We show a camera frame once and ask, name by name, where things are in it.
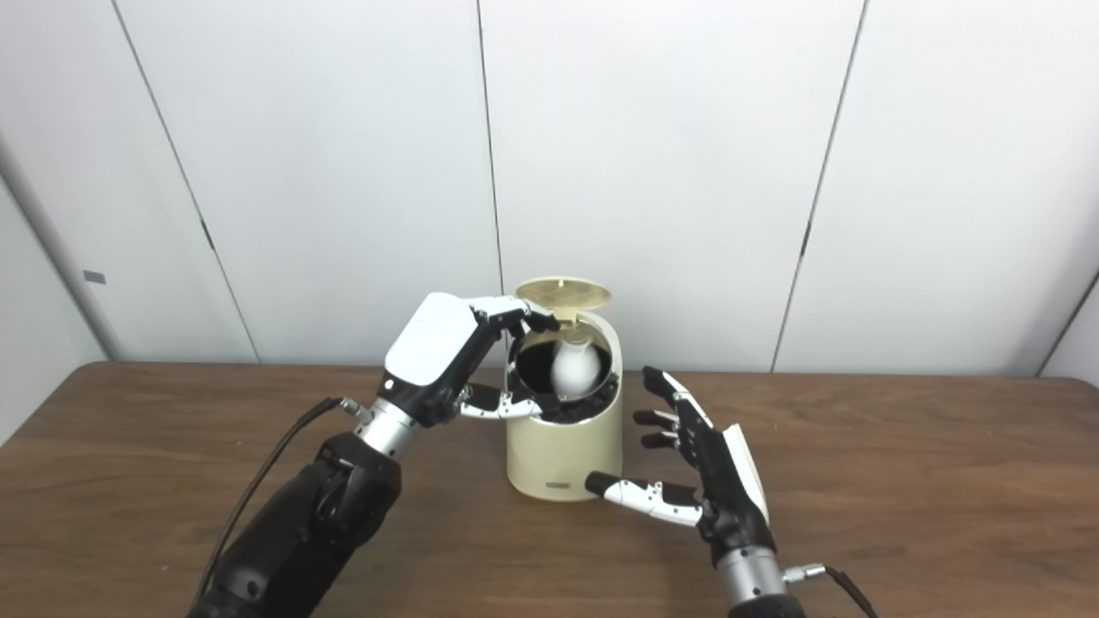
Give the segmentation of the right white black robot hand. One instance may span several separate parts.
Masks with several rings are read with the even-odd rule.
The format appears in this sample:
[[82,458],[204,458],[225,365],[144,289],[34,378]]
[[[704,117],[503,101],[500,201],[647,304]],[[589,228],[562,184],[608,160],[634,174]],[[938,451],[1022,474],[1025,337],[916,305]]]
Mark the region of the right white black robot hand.
[[670,410],[641,409],[635,423],[651,427],[642,437],[645,449],[671,449],[697,473],[700,488],[675,482],[636,481],[592,472],[585,488],[601,500],[643,512],[673,525],[697,529],[710,547],[712,563],[742,548],[777,551],[767,516],[753,500],[739,473],[728,431],[720,431],[682,383],[657,367],[643,367],[645,390],[659,397]]

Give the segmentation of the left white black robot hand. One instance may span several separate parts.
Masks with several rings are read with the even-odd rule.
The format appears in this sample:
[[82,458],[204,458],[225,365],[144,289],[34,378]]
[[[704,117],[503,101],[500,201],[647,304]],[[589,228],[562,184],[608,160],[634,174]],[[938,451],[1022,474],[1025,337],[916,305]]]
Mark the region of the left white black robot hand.
[[428,294],[387,352],[378,396],[419,427],[448,423],[457,415],[510,419],[554,413],[560,409],[555,397],[528,387],[503,391],[471,384],[471,374],[503,333],[522,339],[558,329],[550,309],[515,296]]

